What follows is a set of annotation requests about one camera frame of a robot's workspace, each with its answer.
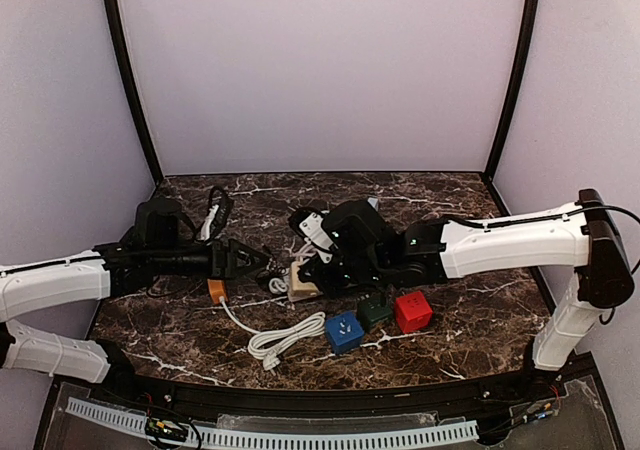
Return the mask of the beige cube socket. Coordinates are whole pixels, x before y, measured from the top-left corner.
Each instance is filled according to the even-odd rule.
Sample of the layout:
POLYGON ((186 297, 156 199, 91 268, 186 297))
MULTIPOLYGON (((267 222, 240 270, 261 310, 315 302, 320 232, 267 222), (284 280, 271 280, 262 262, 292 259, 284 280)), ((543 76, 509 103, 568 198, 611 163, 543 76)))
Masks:
POLYGON ((303 282, 300 279, 298 276, 300 266, 301 263, 299 261, 292 262, 290 266, 289 287, 287 291, 287 297, 290 302, 310 300, 323 295, 312 282, 303 282))

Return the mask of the orange power strip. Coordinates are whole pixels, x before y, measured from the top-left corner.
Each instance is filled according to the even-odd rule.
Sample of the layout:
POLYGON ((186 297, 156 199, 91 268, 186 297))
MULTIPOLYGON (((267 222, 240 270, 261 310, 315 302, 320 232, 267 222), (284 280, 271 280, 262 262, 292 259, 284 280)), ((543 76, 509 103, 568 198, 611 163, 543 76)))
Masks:
POLYGON ((226 304, 229 300, 226 283, 223 280, 207 280, 207 289, 212 302, 215 305, 226 304))

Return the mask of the dark green cube socket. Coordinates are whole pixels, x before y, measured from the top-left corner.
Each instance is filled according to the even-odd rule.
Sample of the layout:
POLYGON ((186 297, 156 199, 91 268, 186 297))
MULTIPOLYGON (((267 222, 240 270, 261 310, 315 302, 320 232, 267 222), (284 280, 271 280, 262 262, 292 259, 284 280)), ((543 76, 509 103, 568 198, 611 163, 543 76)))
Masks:
POLYGON ((390 320, 393 317, 393 311, 386 296, 376 293, 357 304, 356 317, 364 331, 369 333, 376 325, 390 320))

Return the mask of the blue cube socket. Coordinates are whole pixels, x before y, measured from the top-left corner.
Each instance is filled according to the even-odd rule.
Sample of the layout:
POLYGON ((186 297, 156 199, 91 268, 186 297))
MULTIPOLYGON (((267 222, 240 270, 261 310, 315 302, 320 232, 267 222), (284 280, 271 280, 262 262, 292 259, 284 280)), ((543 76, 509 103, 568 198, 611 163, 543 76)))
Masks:
POLYGON ((325 336, 335 355, 344 354, 359 347, 365 336, 354 312, 345 312, 325 322, 325 336))

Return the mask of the red cube socket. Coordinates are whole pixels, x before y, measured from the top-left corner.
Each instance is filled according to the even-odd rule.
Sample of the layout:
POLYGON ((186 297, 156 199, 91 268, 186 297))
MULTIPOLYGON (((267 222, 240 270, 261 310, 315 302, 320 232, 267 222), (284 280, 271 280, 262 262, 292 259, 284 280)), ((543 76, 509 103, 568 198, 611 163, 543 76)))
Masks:
POLYGON ((401 332, 409 334, 426 328, 433 316, 433 310, 424 294, 415 291, 395 300, 394 315, 401 332))

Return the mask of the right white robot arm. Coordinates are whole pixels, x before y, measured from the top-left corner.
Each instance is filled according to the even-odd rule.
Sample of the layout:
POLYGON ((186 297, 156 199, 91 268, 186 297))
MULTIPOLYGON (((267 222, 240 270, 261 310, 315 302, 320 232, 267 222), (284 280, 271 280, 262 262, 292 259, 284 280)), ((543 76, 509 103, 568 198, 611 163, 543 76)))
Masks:
POLYGON ((315 250, 297 272, 331 297, 361 287, 385 289, 444 284, 492 271, 537 268, 565 276, 550 320, 527 358, 557 372, 604 314, 634 293, 634 274, 614 214, 592 188, 574 201, 528 214, 490 219, 443 215, 396 230, 368 200, 330 211, 301 207, 291 229, 315 250))

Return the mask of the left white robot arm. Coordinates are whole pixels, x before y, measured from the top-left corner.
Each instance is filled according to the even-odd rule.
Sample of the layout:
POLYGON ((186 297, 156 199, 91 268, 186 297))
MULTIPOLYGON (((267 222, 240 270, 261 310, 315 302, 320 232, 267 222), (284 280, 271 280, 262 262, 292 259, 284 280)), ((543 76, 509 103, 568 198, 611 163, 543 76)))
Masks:
POLYGON ((234 239, 173 248, 99 245, 58 260, 1 270, 1 366, 101 384, 133 374, 112 342, 77 340, 19 322, 34 311, 133 294, 160 276, 228 281, 264 268, 269 258, 234 239))

